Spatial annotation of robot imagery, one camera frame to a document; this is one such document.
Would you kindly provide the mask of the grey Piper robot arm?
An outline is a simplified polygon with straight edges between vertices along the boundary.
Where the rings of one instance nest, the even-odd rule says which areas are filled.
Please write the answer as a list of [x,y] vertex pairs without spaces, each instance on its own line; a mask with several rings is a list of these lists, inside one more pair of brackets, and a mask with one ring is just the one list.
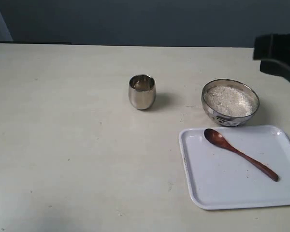
[[253,60],[260,61],[262,73],[280,76],[290,82],[290,33],[256,37]]

